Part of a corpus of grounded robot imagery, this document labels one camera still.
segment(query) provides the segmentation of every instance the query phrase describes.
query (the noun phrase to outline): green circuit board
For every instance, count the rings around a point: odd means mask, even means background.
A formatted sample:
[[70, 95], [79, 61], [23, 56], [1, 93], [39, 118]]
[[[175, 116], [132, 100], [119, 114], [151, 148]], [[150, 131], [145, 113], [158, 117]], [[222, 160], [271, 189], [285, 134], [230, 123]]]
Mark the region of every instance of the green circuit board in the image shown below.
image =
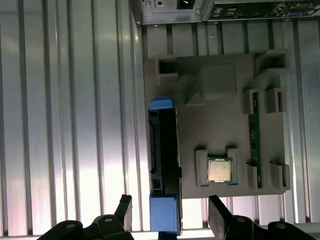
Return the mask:
[[253, 113], [249, 114], [249, 138], [251, 160], [256, 166], [258, 188], [262, 188], [262, 164], [260, 152], [260, 119], [259, 119], [259, 96], [257, 92], [252, 94]]

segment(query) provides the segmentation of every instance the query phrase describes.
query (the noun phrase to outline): black connector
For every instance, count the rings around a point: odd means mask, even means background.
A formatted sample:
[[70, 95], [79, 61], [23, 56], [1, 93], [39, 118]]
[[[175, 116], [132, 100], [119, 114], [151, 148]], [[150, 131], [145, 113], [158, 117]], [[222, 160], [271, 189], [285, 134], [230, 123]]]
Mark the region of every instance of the black connector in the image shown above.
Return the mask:
[[176, 9], [179, 10], [191, 10], [194, 9], [195, 0], [178, 0]]

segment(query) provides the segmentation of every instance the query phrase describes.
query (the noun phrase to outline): screw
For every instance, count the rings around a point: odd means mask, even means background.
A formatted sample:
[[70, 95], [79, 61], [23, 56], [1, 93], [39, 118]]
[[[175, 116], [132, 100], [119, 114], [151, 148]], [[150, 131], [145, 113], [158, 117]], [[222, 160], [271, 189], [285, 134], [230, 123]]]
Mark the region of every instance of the screw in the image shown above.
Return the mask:
[[240, 222], [240, 223], [245, 223], [246, 222], [246, 220], [243, 217], [238, 217], [237, 221]]
[[67, 229], [71, 229], [71, 228], [73, 228], [75, 225], [73, 224], [73, 223], [71, 223], [71, 224], [68, 224], [67, 226], [65, 226]]
[[284, 225], [283, 223], [277, 223], [275, 226], [277, 228], [279, 228], [279, 229], [285, 229], [286, 228], [286, 225]]

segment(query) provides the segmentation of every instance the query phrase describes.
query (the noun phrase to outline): gray 3d-printed holder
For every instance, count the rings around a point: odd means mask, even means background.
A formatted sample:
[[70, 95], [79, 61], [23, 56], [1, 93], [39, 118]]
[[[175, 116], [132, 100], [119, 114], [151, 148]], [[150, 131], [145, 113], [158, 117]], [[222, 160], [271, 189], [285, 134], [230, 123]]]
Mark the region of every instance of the gray 3d-printed holder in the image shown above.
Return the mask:
[[[168, 96], [178, 112], [182, 198], [272, 195], [290, 189], [282, 116], [286, 97], [277, 80], [287, 68], [287, 51], [277, 49], [259, 55], [165, 56], [145, 62], [146, 110], [155, 97]], [[257, 167], [249, 164], [253, 93], [259, 99], [262, 188]], [[232, 158], [231, 182], [207, 183], [208, 153]]]

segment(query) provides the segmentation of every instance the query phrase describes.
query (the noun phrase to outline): black clamp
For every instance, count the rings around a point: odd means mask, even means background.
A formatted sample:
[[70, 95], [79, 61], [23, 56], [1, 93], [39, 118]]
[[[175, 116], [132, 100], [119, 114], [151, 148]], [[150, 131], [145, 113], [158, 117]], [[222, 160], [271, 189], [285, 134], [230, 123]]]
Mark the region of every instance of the black clamp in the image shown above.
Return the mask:
[[131, 224], [132, 197], [122, 195], [114, 214], [98, 216], [86, 228], [75, 220], [60, 222], [38, 240], [133, 240]]
[[209, 197], [209, 225], [214, 240], [315, 240], [284, 221], [274, 221], [264, 229], [250, 218], [232, 215], [217, 195]]

